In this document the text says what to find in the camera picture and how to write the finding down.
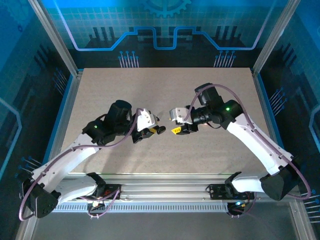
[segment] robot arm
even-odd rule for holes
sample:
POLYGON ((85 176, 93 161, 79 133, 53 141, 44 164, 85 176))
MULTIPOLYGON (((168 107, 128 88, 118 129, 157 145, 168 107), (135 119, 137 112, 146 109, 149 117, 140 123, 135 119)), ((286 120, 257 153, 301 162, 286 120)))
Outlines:
POLYGON ((59 155, 31 173, 20 174, 22 202, 37 218, 45 217, 63 202, 82 196, 102 198, 120 188, 118 184, 106 184, 94 172, 76 180, 61 181, 101 148, 117 146, 118 143, 106 146, 116 136, 131 136, 135 144, 166 130, 164 126, 158 126, 159 119, 151 112, 140 109, 138 116, 132 116, 131 108, 128 102, 117 100, 107 114, 89 122, 76 140, 59 155))
POLYGON ((224 102, 215 87, 208 88, 209 85, 211 83, 195 89, 198 93, 201 89, 207 88, 198 95, 203 107, 195 109, 186 106, 170 111, 171 120, 179 125, 172 132, 176 135, 185 135, 197 132, 200 124, 208 122, 219 124, 241 140, 266 169, 266 172, 259 175, 247 175, 241 172, 233 174, 225 181, 225 190, 229 196, 232 198, 243 192, 263 192, 270 198, 280 201, 299 181, 299 176, 288 161, 301 169, 301 160, 293 158, 289 152, 279 147, 248 116, 249 122, 238 102, 234 100, 224 102))

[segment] purple cable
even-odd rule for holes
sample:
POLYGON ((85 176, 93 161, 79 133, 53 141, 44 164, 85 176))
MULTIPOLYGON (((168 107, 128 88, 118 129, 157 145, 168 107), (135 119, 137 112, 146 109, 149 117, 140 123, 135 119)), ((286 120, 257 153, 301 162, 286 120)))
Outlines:
POLYGON ((105 215, 109 210, 110 208, 112 207, 112 205, 115 203, 115 200, 118 196, 118 194, 120 193, 120 190, 118 189, 112 199, 112 201, 109 203, 108 207, 105 208, 105 210, 102 212, 102 213, 97 213, 96 215, 93 215, 90 213, 90 211, 87 212, 87 214, 91 217, 91 218, 99 218, 99 217, 102 217, 103 215, 105 215))
POLYGON ((89 197, 86 197, 86 196, 81 196, 80 198, 81 198, 81 199, 84 199, 84 200, 88 200, 88 201, 103 201, 103 200, 106 200, 106 199, 112 197, 113 195, 115 195, 118 190, 119 190, 119 189, 113 191, 112 193, 109 193, 107 196, 104 196, 104 197, 102 197, 102 198, 92 199, 92 198, 89 198, 89 197))
POLYGON ((237 100, 237 102, 240 104, 242 110, 243 110, 243 114, 245 116, 245 119, 247 120, 247 122, 249 123, 251 129, 257 134, 257 136, 268 146, 270 147, 276 154, 278 154, 278 156, 281 158, 287 163, 289 164, 294 170, 295 172, 297 173, 297 175, 300 177, 300 179, 302 180, 303 184, 305 185, 305 188, 306 188, 306 191, 307 191, 307 195, 306 196, 296 196, 296 195, 292 195, 292 194, 287 194, 295 199, 299 199, 299 200, 307 200, 308 198, 311 197, 311 188, 310 188, 310 185, 308 183, 308 181, 306 180, 306 178, 303 176, 303 174, 299 171, 299 169, 287 158, 285 157, 284 155, 282 155, 282 153, 276 148, 274 147, 260 132, 258 132, 258 130, 255 128, 255 126, 253 125, 253 123, 251 122, 250 120, 250 117, 246 111, 246 108, 245 106, 243 105, 242 101, 240 100, 240 98, 237 96, 236 93, 234 93, 230 88, 226 87, 226 86, 223 86, 221 84, 215 84, 215 83, 211 83, 210 85, 207 85, 205 86, 204 88, 202 88, 199 92, 197 92, 197 94, 194 96, 191 104, 190 104, 190 107, 189 107, 189 111, 186 115, 186 117, 184 118, 184 120, 186 121, 189 117, 190 117, 190 114, 191 114, 191 110, 192 110, 192 107, 194 106, 198 96, 204 91, 204 90, 207 90, 209 88, 214 88, 214 87, 219 87, 219 88, 222 88, 222 89, 225 89, 227 90, 229 93, 231 93, 234 98, 237 100))
POLYGON ((44 170, 43 172, 33 181, 33 183, 31 184, 31 186, 29 187, 29 189, 26 191, 25 195, 23 196, 23 199, 21 201, 21 205, 20 205, 20 208, 19 208, 19 219, 21 221, 26 221, 28 220, 29 218, 31 218, 34 214, 30 214, 29 216, 27 217, 24 217, 24 209, 25 209, 25 205, 26 205, 26 202, 27 202, 27 199, 28 197, 30 196, 30 193, 31 191, 34 189, 34 187, 36 186, 36 184, 41 180, 41 178, 43 176, 46 175, 46 172, 49 171, 49 169, 57 162, 59 161, 61 158, 63 158, 65 155, 67 155, 68 153, 72 152, 72 151, 75 151, 77 149, 81 149, 81 148, 113 148, 113 147, 117 147, 119 146, 120 144, 122 144, 129 136, 130 134, 133 132, 136 124, 137 124, 137 121, 138 121, 138 115, 139 115, 139 111, 143 111, 143 109, 141 108, 137 108, 136 109, 136 112, 135 112, 135 118, 133 120, 133 123, 132 123, 132 126, 130 128, 130 130, 128 131, 128 133, 118 142, 114 143, 114 144, 111 144, 111 145, 106 145, 106 146, 97 146, 97 145, 80 145, 80 146, 75 146, 75 147, 72 147, 68 150, 66 150, 65 152, 63 152, 61 155, 59 155, 58 157, 56 157, 44 170))

